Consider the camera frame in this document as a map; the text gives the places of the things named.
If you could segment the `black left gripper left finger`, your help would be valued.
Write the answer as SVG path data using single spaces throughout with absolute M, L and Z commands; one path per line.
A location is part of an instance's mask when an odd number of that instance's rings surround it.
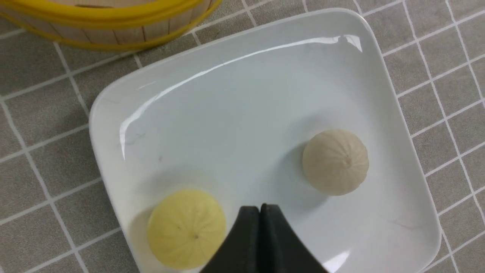
M 242 206 L 222 245 L 202 273 L 256 273 L 259 209 Z

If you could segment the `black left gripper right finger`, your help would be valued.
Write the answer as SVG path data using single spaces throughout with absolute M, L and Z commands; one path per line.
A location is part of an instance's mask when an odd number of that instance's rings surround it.
M 276 204 L 260 208 L 260 273 L 327 273 L 298 238 Z

